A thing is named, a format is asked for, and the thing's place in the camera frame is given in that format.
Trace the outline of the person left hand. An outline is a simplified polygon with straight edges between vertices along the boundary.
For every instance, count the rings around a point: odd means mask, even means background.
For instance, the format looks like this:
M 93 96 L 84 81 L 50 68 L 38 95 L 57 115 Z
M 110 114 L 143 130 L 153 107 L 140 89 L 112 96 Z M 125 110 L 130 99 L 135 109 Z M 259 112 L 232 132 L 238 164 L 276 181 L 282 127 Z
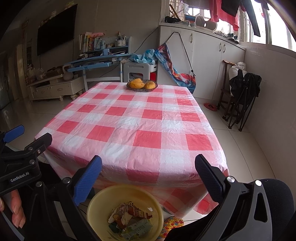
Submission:
M 26 222 L 26 217 L 23 212 L 22 201 L 18 190 L 13 190 L 12 192 L 10 192 L 9 197 L 12 211 L 12 223 L 15 227 L 23 228 Z

